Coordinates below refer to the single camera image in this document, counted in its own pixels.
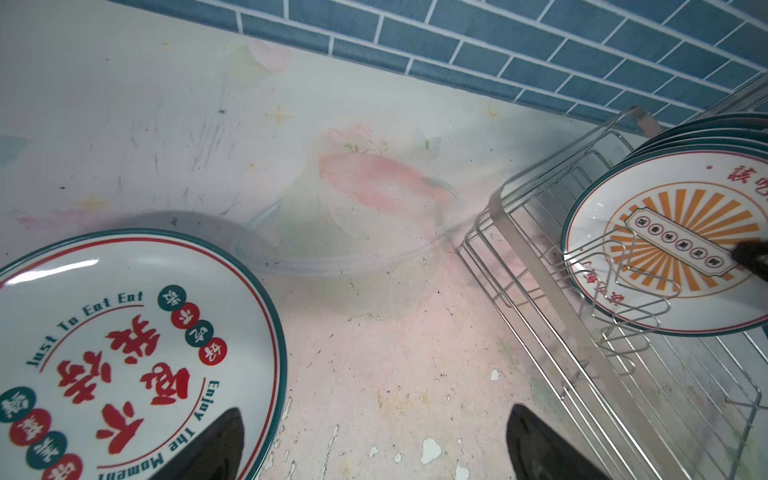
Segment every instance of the wire rack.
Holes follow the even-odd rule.
[[[765,455],[748,437],[766,408],[763,331],[665,336],[654,330],[675,295],[616,301],[608,316],[574,287],[573,275],[594,274],[594,298],[610,301],[613,284],[627,286],[620,272],[633,270],[634,243],[612,240],[614,232],[574,252],[559,248],[578,196],[632,151],[615,122],[508,180],[456,253],[565,408],[577,443],[611,477],[759,478]],[[611,265],[602,276],[589,270],[597,256]],[[652,328],[633,327],[640,322]]]

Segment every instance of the green circle with character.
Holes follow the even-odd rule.
[[[195,348],[206,346],[214,337],[214,326],[208,320],[200,320],[184,332],[184,338]]]
[[[187,292],[178,285],[169,285],[157,295],[157,305],[166,312],[175,312],[187,302]]]
[[[56,465],[67,451],[67,437],[61,432],[48,432],[40,442],[27,449],[27,465],[45,470]]]
[[[13,423],[23,419],[35,407],[37,396],[25,386],[17,386],[0,395],[0,422]]]

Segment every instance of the orange sunburst pattern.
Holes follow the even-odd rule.
[[[766,224],[762,212],[739,194],[711,184],[690,183],[665,185],[638,195],[614,215],[608,229],[626,227],[631,214],[643,208],[672,220],[723,252],[737,243],[757,240]],[[606,250],[617,262],[623,262],[622,280],[642,290],[673,295],[674,284],[668,281],[673,280],[680,285],[680,296],[706,296],[736,286],[749,276],[742,267],[720,275],[706,274],[696,268],[695,262],[686,261],[686,255],[670,255],[649,241],[648,235],[638,234],[641,237],[619,230],[610,238],[623,246],[614,242]]]

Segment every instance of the white plate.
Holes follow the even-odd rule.
[[[592,255],[574,265],[577,286],[604,313],[623,320],[645,314],[627,305],[671,300],[659,315],[660,333],[705,336],[749,329],[768,320],[768,285],[737,266],[729,250],[745,240],[768,237],[768,154],[734,146],[680,147],[652,152],[620,164],[585,191],[565,221],[561,247],[567,259],[584,255],[585,244],[614,229],[637,233],[631,264],[645,273],[609,277],[607,256],[619,260],[630,233],[616,232]],[[657,303],[648,311],[662,313]],[[637,322],[653,328],[650,319]]]
[[[162,230],[93,233],[0,270],[0,311],[3,478],[150,478],[233,407],[238,478],[256,475],[283,408],[285,340],[232,256]]]

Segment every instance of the red circle with character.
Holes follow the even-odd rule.
[[[192,302],[186,302],[170,314],[170,322],[178,329],[186,330],[200,319],[200,309]]]
[[[43,472],[42,480],[78,480],[83,473],[83,461],[75,454],[68,453],[61,457],[56,465]]]
[[[200,347],[197,355],[208,366],[218,365],[227,356],[227,343],[215,336],[206,346]]]
[[[16,445],[27,446],[40,442],[51,429],[51,414],[47,410],[34,409],[29,415],[11,425],[9,436]]]

